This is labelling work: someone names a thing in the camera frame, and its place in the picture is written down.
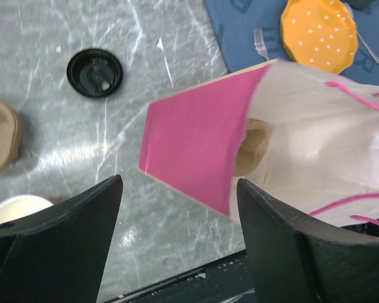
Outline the brown paper coffee cup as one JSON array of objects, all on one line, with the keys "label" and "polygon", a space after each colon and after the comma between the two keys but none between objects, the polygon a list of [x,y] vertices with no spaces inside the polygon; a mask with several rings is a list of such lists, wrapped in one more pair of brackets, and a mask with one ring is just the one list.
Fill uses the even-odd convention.
[{"label": "brown paper coffee cup", "polygon": [[63,202],[31,194],[12,196],[0,202],[0,224],[10,222]]}]

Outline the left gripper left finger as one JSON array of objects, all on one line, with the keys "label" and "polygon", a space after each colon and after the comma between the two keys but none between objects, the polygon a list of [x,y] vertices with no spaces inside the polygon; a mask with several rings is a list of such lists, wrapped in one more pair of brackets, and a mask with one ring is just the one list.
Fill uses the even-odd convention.
[{"label": "left gripper left finger", "polygon": [[122,194],[115,175],[0,224],[0,302],[96,302]]}]

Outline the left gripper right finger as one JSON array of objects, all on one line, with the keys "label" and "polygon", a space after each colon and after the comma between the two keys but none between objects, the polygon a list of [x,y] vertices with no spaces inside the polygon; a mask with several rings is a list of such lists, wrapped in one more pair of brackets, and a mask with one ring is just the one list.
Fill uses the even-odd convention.
[{"label": "left gripper right finger", "polygon": [[258,302],[379,302],[379,226],[335,227],[237,183]]}]

